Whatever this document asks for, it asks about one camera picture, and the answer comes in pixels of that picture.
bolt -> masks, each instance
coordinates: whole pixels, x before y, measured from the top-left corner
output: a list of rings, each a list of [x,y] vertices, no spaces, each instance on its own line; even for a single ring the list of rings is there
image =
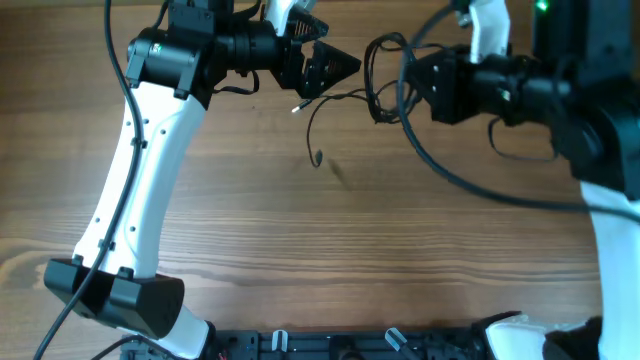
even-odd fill
[[[511,101],[511,93],[508,92],[507,90],[502,90],[500,92],[500,95],[502,95],[502,98],[504,99],[504,101],[506,101],[506,102]]]

wood grain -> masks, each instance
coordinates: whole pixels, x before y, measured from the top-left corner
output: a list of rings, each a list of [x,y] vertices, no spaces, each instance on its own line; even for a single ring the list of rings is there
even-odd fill
[[[442,1],[327,1],[327,42],[361,57],[389,31],[415,29]],[[515,50],[529,48],[527,4],[510,2]],[[124,49],[157,7],[114,9]],[[0,358],[29,358],[62,304],[42,284],[69,256],[100,196],[123,112],[104,49],[100,8],[0,12]],[[433,41],[468,42],[449,19]],[[396,76],[383,54],[376,80]],[[519,309],[544,321],[600,312],[586,216],[515,209],[433,174],[397,126],[374,125],[361,102],[327,104],[309,164],[310,110],[270,74],[249,98],[214,97],[188,150],[165,221],[160,271],[184,279],[186,303],[221,329],[385,328],[466,324]],[[249,85],[230,76],[226,83]],[[362,74],[335,91],[360,87]],[[504,160],[487,118],[455,128],[413,115],[425,146],[458,174],[532,198],[579,200],[567,164]],[[499,129],[499,145],[548,154],[538,127]],[[87,358],[120,334],[72,315],[48,357]]]

wooden table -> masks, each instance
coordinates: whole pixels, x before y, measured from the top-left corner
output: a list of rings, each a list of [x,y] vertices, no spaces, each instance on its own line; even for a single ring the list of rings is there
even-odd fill
[[[529,8],[511,1],[513,42],[527,52]],[[362,57],[374,37],[411,34],[442,1],[321,1],[327,42]],[[113,11],[115,45],[154,6]],[[468,43],[452,19],[433,41]],[[397,74],[381,54],[376,80]],[[101,8],[0,13],[0,358],[32,356],[62,308],[43,286],[90,220],[119,135],[123,98],[107,58]],[[384,329],[468,324],[506,310],[579,321],[601,307],[587,216],[510,208],[435,175],[399,126],[374,125],[364,103],[330,102],[312,141],[311,109],[268,72],[251,98],[220,94],[181,169],[162,234],[160,272],[182,278],[186,304],[220,329]],[[231,74],[225,84],[249,86]],[[333,91],[362,85],[362,73]],[[580,199],[567,163],[505,160],[488,118],[449,127],[412,116],[425,146],[456,173],[532,198]],[[549,154],[545,129],[500,128],[499,145]],[[121,334],[70,316],[48,358],[88,358]]]

green led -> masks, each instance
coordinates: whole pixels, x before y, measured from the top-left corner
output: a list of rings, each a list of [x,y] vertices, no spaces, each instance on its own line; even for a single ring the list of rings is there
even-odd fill
[[[547,11],[547,9],[549,9],[549,3],[546,0],[539,0],[536,2],[536,7],[542,11]]]

green light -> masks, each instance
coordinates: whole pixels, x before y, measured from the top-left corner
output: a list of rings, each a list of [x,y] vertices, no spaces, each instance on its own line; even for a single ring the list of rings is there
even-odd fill
[[[549,3],[546,0],[538,0],[536,7],[542,11],[547,11],[547,9],[549,9]]]

